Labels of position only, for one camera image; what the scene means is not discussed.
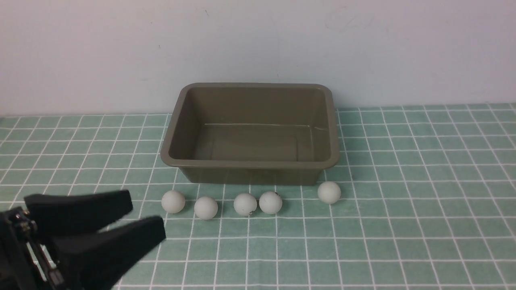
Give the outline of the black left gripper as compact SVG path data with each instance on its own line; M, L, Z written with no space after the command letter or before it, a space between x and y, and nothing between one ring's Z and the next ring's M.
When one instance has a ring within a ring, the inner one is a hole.
M33 194L24 202L28 211L16 207L1 213L2 290L64 290L65 283L68 290L110 290L166 238L160 216L97 232L131 213L128 190ZM36 231L55 237L46 248L58 269L36 241Z

